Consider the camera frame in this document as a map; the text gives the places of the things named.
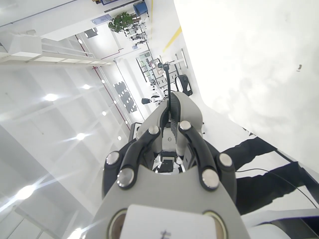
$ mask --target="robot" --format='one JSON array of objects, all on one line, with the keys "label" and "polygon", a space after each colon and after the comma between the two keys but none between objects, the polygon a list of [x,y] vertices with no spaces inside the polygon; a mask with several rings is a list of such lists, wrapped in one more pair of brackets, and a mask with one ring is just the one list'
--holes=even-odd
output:
[{"label": "robot", "polygon": [[[168,73],[169,65],[163,69]],[[203,139],[196,104],[183,92],[168,91],[169,98],[140,125],[136,138],[107,156],[104,199],[86,239],[250,238],[235,207],[231,158]],[[167,131],[175,139],[175,151],[163,150]],[[166,172],[176,158],[184,170],[155,173],[158,155],[168,165]]]}]

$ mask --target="black pants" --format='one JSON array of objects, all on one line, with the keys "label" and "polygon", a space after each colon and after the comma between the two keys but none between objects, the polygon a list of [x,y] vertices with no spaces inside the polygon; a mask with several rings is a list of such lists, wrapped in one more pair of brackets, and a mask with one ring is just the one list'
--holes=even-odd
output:
[{"label": "black pants", "polygon": [[[276,150],[275,147],[260,138],[249,139],[224,151],[235,165],[236,171],[256,156]],[[290,163],[270,171],[284,178],[296,187],[303,185],[299,165]],[[241,215],[255,211],[274,199],[295,190],[288,182],[267,172],[264,175],[237,179],[236,206]]]}]

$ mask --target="blue bin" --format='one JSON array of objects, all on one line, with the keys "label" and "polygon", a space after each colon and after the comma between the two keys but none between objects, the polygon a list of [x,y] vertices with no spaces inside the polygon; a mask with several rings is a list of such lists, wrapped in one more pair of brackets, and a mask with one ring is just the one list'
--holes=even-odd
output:
[{"label": "blue bin", "polygon": [[141,14],[144,14],[147,12],[147,6],[145,2],[136,4],[133,7],[137,16],[140,16]]}]

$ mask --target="potted plant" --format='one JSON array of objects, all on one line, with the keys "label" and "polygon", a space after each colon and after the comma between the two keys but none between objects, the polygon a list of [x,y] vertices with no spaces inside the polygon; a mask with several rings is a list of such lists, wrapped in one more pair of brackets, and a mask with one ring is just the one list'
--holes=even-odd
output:
[{"label": "potted plant", "polygon": [[108,27],[116,33],[119,33],[123,31],[125,28],[133,24],[132,16],[129,15],[127,12],[123,12],[113,18],[109,24]]}]

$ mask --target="sticker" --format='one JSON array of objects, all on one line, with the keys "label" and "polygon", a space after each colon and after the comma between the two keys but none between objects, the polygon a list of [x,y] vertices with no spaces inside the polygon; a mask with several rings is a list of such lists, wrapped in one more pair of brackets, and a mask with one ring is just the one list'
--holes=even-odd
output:
[{"label": "sticker", "polygon": [[210,216],[141,205],[128,208],[121,239],[216,239]]}]

